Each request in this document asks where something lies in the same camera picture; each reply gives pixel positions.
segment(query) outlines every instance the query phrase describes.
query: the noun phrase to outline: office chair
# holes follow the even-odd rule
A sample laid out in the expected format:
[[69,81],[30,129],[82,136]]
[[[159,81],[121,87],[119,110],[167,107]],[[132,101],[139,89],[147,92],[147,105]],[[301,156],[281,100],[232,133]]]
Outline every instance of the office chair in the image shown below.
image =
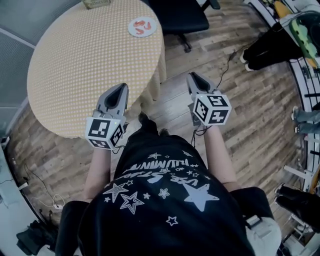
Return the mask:
[[155,12],[164,35],[178,35],[184,44],[184,51],[189,53],[192,46],[184,34],[207,30],[209,22],[204,13],[209,5],[219,10],[217,0],[206,0],[200,6],[197,0],[143,0]]

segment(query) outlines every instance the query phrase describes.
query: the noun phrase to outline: wooden floor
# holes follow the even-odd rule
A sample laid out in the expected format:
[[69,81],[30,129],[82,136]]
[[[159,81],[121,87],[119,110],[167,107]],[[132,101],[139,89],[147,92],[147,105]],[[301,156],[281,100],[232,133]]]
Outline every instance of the wooden floor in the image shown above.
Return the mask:
[[[187,92],[186,74],[200,72],[218,83],[227,68],[229,55],[255,41],[260,33],[267,30],[256,12],[242,5],[242,1],[219,2],[221,10],[209,7],[205,12],[209,30],[187,35],[193,46],[190,53],[184,53],[175,36],[165,37],[168,80],[162,84],[161,95],[153,108],[146,110],[159,129],[167,128],[171,134],[188,141],[194,128],[187,107],[191,99]],[[285,235],[290,227],[283,227],[283,224],[289,214],[275,205],[273,199],[274,189],[280,182],[293,184],[297,181],[282,170],[284,165],[294,167],[301,155],[301,150],[295,145],[298,138],[290,119],[293,106],[300,105],[296,82],[287,63],[246,72],[239,61],[240,52],[229,62],[229,71],[219,87],[222,93],[227,94],[233,107],[227,124],[221,130],[239,182],[243,187],[258,186],[266,192]],[[138,128],[138,121],[132,121],[119,145],[124,144]],[[196,148],[206,159],[202,137],[196,138]],[[19,184],[25,182],[23,177],[30,179],[23,192],[45,215],[52,210],[57,223],[61,212],[32,198],[39,198],[47,205],[53,203],[43,184],[25,170],[25,165],[43,180],[52,196],[60,194],[68,202],[81,198],[92,152],[91,146],[83,139],[59,137],[45,129],[30,107],[12,131],[7,147]],[[112,170],[115,170],[121,152],[112,155]]]

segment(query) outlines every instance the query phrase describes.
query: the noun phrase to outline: polka dot tablecloth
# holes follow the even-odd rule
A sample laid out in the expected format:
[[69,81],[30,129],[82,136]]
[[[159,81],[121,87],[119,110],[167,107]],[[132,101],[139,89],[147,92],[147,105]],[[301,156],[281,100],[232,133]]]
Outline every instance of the polka dot tablecloth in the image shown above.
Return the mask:
[[[155,33],[134,37],[131,20],[151,17]],[[79,3],[61,15],[37,44],[28,71],[31,109],[48,130],[68,138],[85,136],[86,117],[98,99],[120,83],[129,87],[127,119],[148,107],[166,79],[162,29],[140,0],[112,0],[87,10]]]

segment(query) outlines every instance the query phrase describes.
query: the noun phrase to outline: shoe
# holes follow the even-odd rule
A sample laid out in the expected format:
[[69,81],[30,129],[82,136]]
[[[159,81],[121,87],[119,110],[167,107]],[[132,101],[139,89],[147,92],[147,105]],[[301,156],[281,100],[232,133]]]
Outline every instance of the shoe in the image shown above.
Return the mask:
[[245,64],[244,67],[245,67],[245,70],[248,72],[254,71],[253,69],[249,68],[249,63]]
[[140,112],[140,114],[138,115],[138,120],[140,122],[140,124],[143,124],[145,121],[149,120],[149,117],[147,116],[147,114],[145,112]]
[[244,58],[245,50],[246,50],[246,49],[243,50],[243,52],[241,53],[241,56],[240,56],[240,61],[241,61],[241,63],[243,63],[243,64],[246,64],[246,63],[247,63],[247,61],[246,61],[245,58]]
[[273,199],[273,202],[278,206],[279,204],[277,203],[277,196]]
[[159,132],[159,135],[160,135],[161,137],[167,137],[167,136],[170,135],[170,132],[168,131],[168,129],[163,128],[163,129],[161,129],[161,131]]
[[294,106],[292,109],[291,119],[292,121],[295,120],[295,111],[297,111],[299,108],[297,106]]
[[274,190],[274,193],[276,195],[279,195],[279,190],[284,186],[284,183],[281,183],[279,186],[276,187],[276,189]]
[[313,229],[310,226],[298,225],[298,226],[296,226],[296,229],[301,231],[301,232],[303,232],[303,233],[311,233],[311,232],[313,232]]

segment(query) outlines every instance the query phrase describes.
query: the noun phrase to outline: plate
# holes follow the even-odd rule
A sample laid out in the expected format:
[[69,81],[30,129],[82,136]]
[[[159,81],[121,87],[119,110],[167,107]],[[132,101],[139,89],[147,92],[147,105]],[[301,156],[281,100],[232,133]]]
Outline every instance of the plate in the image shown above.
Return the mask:
[[150,17],[138,17],[129,23],[129,33],[137,38],[145,38],[152,35],[157,30],[157,23]]

